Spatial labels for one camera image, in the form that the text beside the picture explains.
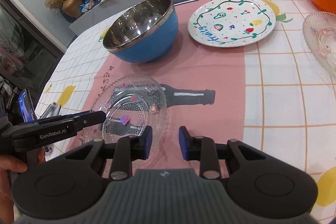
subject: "smartphone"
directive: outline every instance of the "smartphone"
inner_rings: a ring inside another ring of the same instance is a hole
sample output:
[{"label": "smartphone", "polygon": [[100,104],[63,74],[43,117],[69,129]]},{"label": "smartphone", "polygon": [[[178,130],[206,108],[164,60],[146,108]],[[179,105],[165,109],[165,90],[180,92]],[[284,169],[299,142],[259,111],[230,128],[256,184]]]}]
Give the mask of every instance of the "smartphone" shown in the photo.
[{"label": "smartphone", "polygon": [[19,95],[19,105],[24,122],[37,120],[29,90],[23,90]]}]

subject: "yellow lemon illustration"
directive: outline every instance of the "yellow lemon illustration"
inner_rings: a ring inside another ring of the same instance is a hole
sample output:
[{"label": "yellow lemon illustration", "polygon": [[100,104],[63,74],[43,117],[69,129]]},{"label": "yellow lemon illustration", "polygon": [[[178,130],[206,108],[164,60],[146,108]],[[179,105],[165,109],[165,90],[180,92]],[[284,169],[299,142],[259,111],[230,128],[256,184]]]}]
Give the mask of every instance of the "yellow lemon illustration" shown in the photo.
[{"label": "yellow lemon illustration", "polygon": [[251,23],[253,24],[253,26],[258,26],[262,23],[263,21],[261,19],[256,19],[253,20]]},{"label": "yellow lemon illustration", "polygon": [[110,28],[110,27],[107,27],[107,28],[101,33],[101,35],[100,35],[100,37],[99,37],[99,40],[103,40],[103,39],[104,39],[104,36],[105,36],[105,34],[107,33],[107,31],[109,30],[109,28]]},{"label": "yellow lemon illustration", "polygon": [[58,98],[58,100],[57,100],[56,103],[58,103],[61,106],[64,106],[69,101],[69,99],[71,97],[71,94],[73,93],[75,87],[76,87],[75,85],[69,85],[69,86],[67,86],[63,90],[61,96]]},{"label": "yellow lemon illustration", "polygon": [[50,88],[51,88],[51,84],[47,87],[44,93],[48,93],[50,91]]},{"label": "yellow lemon illustration", "polygon": [[262,0],[263,2],[265,2],[268,6],[270,6],[273,10],[273,12],[275,13],[275,16],[280,14],[280,9],[277,5],[275,5],[273,2],[269,1],[269,0]]},{"label": "yellow lemon illustration", "polygon": [[320,177],[317,188],[317,205],[325,207],[336,200],[336,167],[330,168]]}]

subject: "brown vase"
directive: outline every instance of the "brown vase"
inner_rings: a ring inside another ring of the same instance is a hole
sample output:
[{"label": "brown vase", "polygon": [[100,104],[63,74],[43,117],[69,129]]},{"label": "brown vase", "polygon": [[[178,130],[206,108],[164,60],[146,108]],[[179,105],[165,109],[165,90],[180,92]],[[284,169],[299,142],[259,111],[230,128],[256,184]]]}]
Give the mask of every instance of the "brown vase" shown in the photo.
[{"label": "brown vase", "polygon": [[63,2],[62,10],[69,16],[78,18],[82,15],[79,11],[79,6],[82,0],[65,0]]}]

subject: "plate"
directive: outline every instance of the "plate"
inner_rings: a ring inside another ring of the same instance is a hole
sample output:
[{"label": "plate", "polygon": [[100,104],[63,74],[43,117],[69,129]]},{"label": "plate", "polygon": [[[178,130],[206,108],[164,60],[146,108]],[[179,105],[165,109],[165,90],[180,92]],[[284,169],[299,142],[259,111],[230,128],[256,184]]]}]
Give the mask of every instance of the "plate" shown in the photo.
[{"label": "plate", "polygon": [[165,127],[166,97],[151,77],[129,75],[109,85],[94,103],[92,110],[106,114],[97,127],[105,143],[115,143],[125,136],[139,136],[146,126],[153,130],[152,148]]},{"label": "plate", "polygon": [[212,0],[189,19],[193,39],[212,47],[240,47],[271,33],[276,23],[273,10],[261,0]]},{"label": "plate", "polygon": [[329,73],[336,75],[336,15],[312,13],[306,17],[302,31],[311,53]]}]

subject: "oval plate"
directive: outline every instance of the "oval plate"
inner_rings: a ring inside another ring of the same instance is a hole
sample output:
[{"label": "oval plate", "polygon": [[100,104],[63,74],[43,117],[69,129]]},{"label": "oval plate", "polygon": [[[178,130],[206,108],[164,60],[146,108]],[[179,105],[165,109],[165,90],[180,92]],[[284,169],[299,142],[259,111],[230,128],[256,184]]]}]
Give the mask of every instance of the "oval plate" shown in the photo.
[{"label": "oval plate", "polygon": [[197,42],[212,47],[240,47],[269,35],[276,23],[261,0],[213,0],[199,7],[188,22]]}]

